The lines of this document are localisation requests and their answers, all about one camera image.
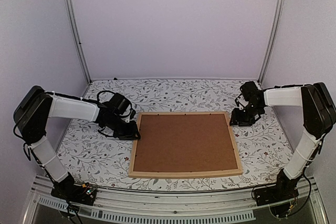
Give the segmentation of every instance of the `light wood frame edge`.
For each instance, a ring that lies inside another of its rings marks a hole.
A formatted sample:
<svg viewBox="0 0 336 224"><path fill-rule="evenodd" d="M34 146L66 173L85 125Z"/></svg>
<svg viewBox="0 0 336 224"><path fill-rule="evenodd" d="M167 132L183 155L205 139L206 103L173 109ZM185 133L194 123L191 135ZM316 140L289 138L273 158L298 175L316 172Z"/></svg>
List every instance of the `light wood frame edge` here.
<svg viewBox="0 0 336 224"><path fill-rule="evenodd" d="M215 170L215 171L209 171L209 172L183 172L183 173L153 173L153 172L135 172L134 171L134 162L135 162L135 153L137 151L136 146L138 144L138 140L133 141L133 147L131 152L131 160L130 160L130 168L129 168L129 177L136 177L136 178L171 178L171 179L183 179L183 178L214 178L214 177L221 177L221 176L237 176L243 174L243 168L242 163L239 158L239 152L238 147L235 141L235 137L232 131L232 128L230 127L230 119L228 117L228 114L226 111L214 111L214 112L140 112L138 116L137 125L140 129L141 124L141 117L143 115L154 115L154 114L169 114L169 115L188 115L188 114L224 114L225 121L229 129L229 134L232 142L232 147L234 149L236 163L238 168L237 169L231 169L231 170Z"/></svg>

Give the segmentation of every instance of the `framed board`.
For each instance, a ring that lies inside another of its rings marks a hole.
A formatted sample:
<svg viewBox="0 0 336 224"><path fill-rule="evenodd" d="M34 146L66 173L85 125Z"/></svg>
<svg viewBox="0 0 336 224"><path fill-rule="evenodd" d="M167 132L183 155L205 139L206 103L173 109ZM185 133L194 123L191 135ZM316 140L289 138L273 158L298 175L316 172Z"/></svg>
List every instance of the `framed board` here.
<svg viewBox="0 0 336 224"><path fill-rule="evenodd" d="M211 178L243 173L226 112L143 112L129 177Z"/></svg>

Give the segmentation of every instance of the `corkboard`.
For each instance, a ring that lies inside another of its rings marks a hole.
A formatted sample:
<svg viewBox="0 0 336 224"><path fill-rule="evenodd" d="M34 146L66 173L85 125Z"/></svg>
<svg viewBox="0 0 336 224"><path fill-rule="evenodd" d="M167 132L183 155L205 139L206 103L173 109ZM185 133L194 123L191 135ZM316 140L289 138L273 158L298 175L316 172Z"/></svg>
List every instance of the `corkboard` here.
<svg viewBox="0 0 336 224"><path fill-rule="evenodd" d="M138 117L129 176L210 178L243 173L226 112L146 112Z"/></svg>

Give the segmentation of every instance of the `leaf pattern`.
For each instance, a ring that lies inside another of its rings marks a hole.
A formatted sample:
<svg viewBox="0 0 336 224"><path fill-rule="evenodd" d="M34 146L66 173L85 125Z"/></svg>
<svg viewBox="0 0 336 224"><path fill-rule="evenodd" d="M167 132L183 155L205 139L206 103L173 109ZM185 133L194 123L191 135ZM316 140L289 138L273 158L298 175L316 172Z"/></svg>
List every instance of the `leaf pattern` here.
<svg viewBox="0 0 336 224"><path fill-rule="evenodd" d="M228 111L244 81L229 80L109 80L94 81L86 98L96 99L101 90L125 95L140 111ZM101 101L111 94L101 95ZM104 187L137 190L195 191L243 188L275 182L292 156L289 143L272 108L252 127L233 127L244 169L241 176L202 179L129 178L131 141L106 138L98 125L73 120L58 156L75 180Z"/></svg>

